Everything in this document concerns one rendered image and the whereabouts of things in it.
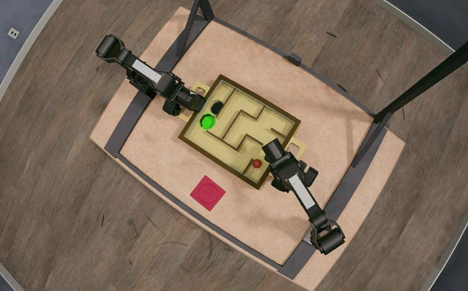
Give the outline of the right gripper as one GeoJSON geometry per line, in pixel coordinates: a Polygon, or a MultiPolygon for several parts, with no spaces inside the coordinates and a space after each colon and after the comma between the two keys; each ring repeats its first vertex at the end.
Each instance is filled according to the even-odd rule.
{"type": "MultiPolygon", "coordinates": [[[[195,93],[193,90],[190,90],[191,92],[195,93]]],[[[200,111],[202,110],[202,107],[205,105],[206,101],[207,101],[207,98],[203,97],[202,95],[200,94],[197,94],[198,96],[200,96],[200,101],[198,102],[197,106],[195,107],[195,109],[193,110],[195,113],[199,114],[200,111]]]]}

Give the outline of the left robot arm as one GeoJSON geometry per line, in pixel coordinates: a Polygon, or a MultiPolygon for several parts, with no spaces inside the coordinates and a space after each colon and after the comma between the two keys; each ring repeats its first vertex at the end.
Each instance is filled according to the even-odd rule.
{"type": "Polygon", "coordinates": [[[321,254],[327,255],[345,243],[345,235],[339,224],[330,219],[325,210],[320,208],[303,182],[302,167],[291,151],[286,153],[278,138],[266,144],[262,150],[271,163],[269,164],[270,172],[274,177],[271,186],[286,193],[293,191],[308,215],[309,222],[313,226],[313,231],[310,232],[310,235],[313,234],[310,237],[311,244],[321,254]],[[327,222],[337,227],[332,229],[327,222]]]}

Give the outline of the wooden maze board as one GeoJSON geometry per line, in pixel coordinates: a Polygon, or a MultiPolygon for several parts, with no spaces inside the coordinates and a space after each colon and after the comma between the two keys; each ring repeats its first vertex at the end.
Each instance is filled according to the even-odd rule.
{"type": "MultiPolygon", "coordinates": [[[[295,139],[301,121],[253,91],[219,74],[211,87],[196,81],[190,90],[206,91],[199,114],[177,116],[185,121],[178,138],[222,168],[257,190],[272,176],[262,150],[278,138],[284,150],[290,144],[300,148],[300,161],[306,145],[295,139]]],[[[273,177],[273,176],[272,176],[273,177]]]]}

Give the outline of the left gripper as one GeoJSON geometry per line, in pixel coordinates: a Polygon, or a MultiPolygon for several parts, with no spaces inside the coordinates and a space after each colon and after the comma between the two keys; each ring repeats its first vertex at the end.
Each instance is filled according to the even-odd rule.
{"type": "MultiPolygon", "coordinates": [[[[267,156],[265,156],[265,161],[270,163],[267,156]]],[[[305,168],[307,167],[307,164],[302,160],[300,160],[298,162],[300,163],[300,165],[302,167],[301,172],[303,173],[303,176],[304,176],[304,183],[309,188],[313,184],[316,177],[318,176],[318,171],[313,167],[309,167],[307,172],[304,172],[305,168]]]]}

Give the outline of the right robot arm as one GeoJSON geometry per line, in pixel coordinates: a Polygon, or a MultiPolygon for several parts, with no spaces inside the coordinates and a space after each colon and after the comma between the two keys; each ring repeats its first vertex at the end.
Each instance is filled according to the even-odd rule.
{"type": "Polygon", "coordinates": [[[149,83],[157,94],[166,99],[163,111],[169,115],[178,116],[182,110],[180,105],[193,111],[200,101],[200,96],[183,88],[184,82],[180,77],[171,72],[156,71],[145,61],[133,55],[132,51],[125,48],[123,41],[112,34],[103,38],[95,52],[106,62],[117,62],[125,68],[127,79],[135,84],[145,88],[149,83]]]}

